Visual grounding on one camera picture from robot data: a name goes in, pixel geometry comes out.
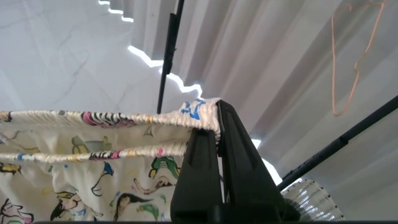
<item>black pole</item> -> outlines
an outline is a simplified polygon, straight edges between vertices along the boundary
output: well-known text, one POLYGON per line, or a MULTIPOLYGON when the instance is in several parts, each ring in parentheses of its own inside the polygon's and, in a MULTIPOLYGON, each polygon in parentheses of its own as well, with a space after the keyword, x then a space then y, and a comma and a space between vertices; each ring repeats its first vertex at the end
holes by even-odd
POLYGON ((388 101, 385 105, 381 106, 375 112, 371 113, 365 119, 360 121, 354 127, 349 129, 339 138, 332 141, 327 147, 323 148, 321 151, 317 152, 303 164, 299 165, 296 169, 290 171, 282 178, 282 183, 278 185, 279 190, 285 189, 291 183, 293 183, 298 178, 302 177, 304 174, 312 170, 314 167, 319 165, 321 162, 325 161, 327 158, 332 156, 334 153, 338 152, 344 146, 348 144, 348 141, 353 139, 359 133, 366 130, 368 127, 374 125, 376 122, 380 121, 383 117, 387 116, 394 110, 398 108, 398 96, 394 97, 392 100, 388 101))
POLYGON ((162 112, 162 103, 163 103, 164 87, 166 84, 166 76, 170 74, 173 66, 175 43, 177 42, 178 28, 180 27, 183 5, 184 5, 184 0, 179 0, 177 6, 177 14, 170 13, 169 28, 167 29, 166 48, 164 51, 162 78, 160 79, 159 99, 157 100, 158 114, 162 112))

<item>printed fabric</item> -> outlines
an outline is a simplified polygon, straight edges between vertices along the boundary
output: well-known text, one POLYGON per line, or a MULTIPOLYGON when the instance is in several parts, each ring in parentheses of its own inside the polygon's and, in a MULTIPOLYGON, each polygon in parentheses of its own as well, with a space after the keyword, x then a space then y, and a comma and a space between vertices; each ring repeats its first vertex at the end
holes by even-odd
POLYGON ((193 128, 218 99, 167 114, 0 112, 0 224, 164 221, 193 128))

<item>black rod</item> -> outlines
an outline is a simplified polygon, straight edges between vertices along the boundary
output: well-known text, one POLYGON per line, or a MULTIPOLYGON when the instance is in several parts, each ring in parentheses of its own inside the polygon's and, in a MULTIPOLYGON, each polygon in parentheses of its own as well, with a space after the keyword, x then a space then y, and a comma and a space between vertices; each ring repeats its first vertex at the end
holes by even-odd
POLYGON ((173 66, 173 56, 175 51, 175 44, 177 42, 178 28, 180 27, 183 5, 184 0, 179 0, 177 6, 177 14, 170 13, 169 28, 167 29, 166 47, 164 50, 162 77, 160 78, 159 99, 157 100, 158 114, 162 112, 166 76, 170 74, 173 66))
POLYGON ((282 183, 278 185, 279 190, 285 189, 291 183, 293 183, 298 178, 302 177, 304 174, 312 170, 314 167, 319 165, 321 162, 328 159, 334 153, 338 152, 344 146, 348 144, 348 141, 353 139, 355 136, 359 135, 361 132, 366 130, 368 127, 374 125, 383 117, 387 116, 394 110, 398 108, 398 96, 394 97, 392 100, 388 101, 385 105, 381 106, 375 112, 371 113, 365 119, 360 121, 358 124, 353 126, 339 138, 332 141, 327 147, 323 148, 321 151, 317 152, 311 158, 307 159, 303 164, 299 165, 296 169, 290 171, 282 178, 282 183))

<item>marble tile wall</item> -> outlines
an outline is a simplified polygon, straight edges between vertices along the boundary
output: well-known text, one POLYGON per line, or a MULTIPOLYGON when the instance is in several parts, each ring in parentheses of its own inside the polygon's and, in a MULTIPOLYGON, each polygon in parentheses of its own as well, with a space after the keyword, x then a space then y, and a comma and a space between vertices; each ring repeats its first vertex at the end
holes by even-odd
MULTIPOLYGON (((1 0, 0 110, 155 113, 160 67, 128 51, 133 25, 95 0, 1 0)), ((197 94, 167 79, 163 112, 197 94)))

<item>cartoon print fabric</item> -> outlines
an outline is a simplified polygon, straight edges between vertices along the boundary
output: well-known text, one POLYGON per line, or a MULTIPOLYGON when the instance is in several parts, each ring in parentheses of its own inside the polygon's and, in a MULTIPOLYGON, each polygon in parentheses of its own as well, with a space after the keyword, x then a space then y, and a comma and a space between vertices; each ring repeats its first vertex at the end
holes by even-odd
POLYGON ((0 224, 170 220, 192 128, 220 133, 217 101, 159 115, 1 112, 0 224))

